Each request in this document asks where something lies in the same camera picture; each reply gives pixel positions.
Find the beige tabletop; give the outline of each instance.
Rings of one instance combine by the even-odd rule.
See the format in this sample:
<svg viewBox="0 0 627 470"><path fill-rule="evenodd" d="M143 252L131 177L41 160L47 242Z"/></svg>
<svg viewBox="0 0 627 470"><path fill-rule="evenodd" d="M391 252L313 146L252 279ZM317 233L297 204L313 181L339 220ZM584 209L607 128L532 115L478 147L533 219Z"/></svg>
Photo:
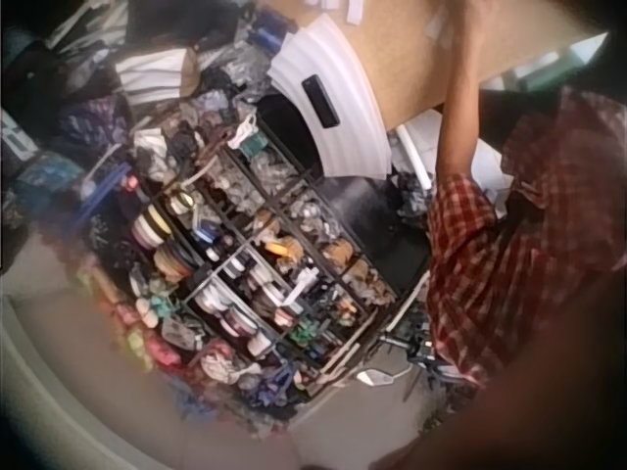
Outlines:
<svg viewBox="0 0 627 470"><path fill-rule="evenodd" d="M348 0L326 12L362 61L387 129L444 101L450 53L424 34L442 0L364 0L363 21L346 23ZM489 32L481 75L490 78L598 31L551 0L502 0ZM299 26L323 11L304 0L263 0Z"/></svg>

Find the plaid shirt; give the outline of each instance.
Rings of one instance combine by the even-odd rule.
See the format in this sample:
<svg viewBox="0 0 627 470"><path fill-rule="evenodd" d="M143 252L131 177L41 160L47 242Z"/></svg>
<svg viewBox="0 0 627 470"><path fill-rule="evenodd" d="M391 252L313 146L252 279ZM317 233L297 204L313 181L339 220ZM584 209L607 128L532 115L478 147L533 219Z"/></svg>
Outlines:
<svg viewBox="0 0 627 470"><path fill-rule="evenodd" d="M427 309L436 351L468 379L486 382L584 279L625 260L626 117L566 89L557 120L524 118L503 153L504 220L471 178L439 182Z"/></svg>

